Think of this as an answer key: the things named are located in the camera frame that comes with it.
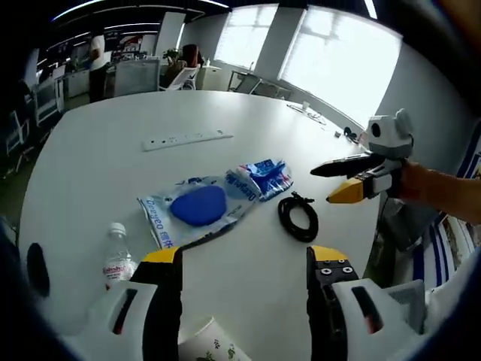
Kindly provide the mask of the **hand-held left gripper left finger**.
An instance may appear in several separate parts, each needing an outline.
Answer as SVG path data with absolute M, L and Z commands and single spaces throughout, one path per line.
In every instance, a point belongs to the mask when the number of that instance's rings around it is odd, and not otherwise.
M 147 254 L 132 278 L 115 283 L 89 309 L 85 326 L 64 336 L 78 360 L 178 360 L 183 251 Z

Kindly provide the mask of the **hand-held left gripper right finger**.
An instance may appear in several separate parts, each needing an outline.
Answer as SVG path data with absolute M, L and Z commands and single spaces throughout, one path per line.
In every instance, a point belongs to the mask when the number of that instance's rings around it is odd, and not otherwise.
M 422 339 L 422 281 L 381 288 L 328 247 L 309 246 L 306 259 L 313 360 L 388 360 Z

